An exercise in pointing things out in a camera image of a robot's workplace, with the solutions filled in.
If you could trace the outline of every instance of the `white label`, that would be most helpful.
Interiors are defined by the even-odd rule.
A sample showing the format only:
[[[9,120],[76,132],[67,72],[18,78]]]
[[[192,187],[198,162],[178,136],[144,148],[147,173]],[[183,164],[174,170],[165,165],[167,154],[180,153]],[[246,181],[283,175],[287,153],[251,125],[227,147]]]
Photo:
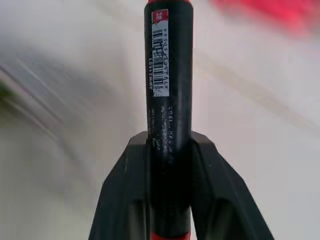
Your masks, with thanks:
[[[169,97],[169,14],[168,10],[152,13],[153,96]]]

